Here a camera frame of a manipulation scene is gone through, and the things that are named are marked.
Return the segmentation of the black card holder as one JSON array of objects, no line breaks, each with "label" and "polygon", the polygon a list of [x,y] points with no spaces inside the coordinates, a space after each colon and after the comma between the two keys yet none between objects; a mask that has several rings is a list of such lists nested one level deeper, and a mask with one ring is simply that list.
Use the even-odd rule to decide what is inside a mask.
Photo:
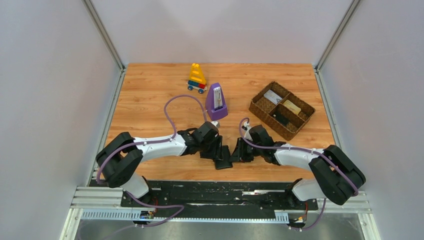
[{"label": "black card holder", "polygon": [[214,167],[216,170],[229,169],[233,167],[232,162],[230,162],[230,150],[228,145],[223,145],[220,150],[220,155],[213,159]]}]

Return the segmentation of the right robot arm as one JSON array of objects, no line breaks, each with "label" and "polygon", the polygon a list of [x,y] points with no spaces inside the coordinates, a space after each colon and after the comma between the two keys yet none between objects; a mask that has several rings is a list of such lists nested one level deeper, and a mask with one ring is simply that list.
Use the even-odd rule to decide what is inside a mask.
[{"label": "right robot arm", "polygon": [[298,179],[289,188],[299,201],[327,198],[337,205],[359,194],[366,183],[363,172],[336,145],[326,148],[304,148],[283,141],[274,141],[262,125],[251,127],[248,122],[238,129],[239,148],[247,152],[238,157],[247,162],[262,157],[277,166],[292,166],[311,171],[313,178]]}]

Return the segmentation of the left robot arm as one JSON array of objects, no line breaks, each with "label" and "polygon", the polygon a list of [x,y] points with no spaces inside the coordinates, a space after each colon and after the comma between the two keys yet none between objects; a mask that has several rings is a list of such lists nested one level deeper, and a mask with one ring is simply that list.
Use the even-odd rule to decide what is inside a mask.
[{"label": "left robot arm", "polygon": [[122,132],[115,137],[95,160],[98,183],[109,188],[122,188],[137,199],[149,193],[147,181],[136,173],[140,163],[169,156],[194,155],[207,151],[219,137],[220,123],[206,121],[198,128],[177,131],[174,135],[140,138]]}]

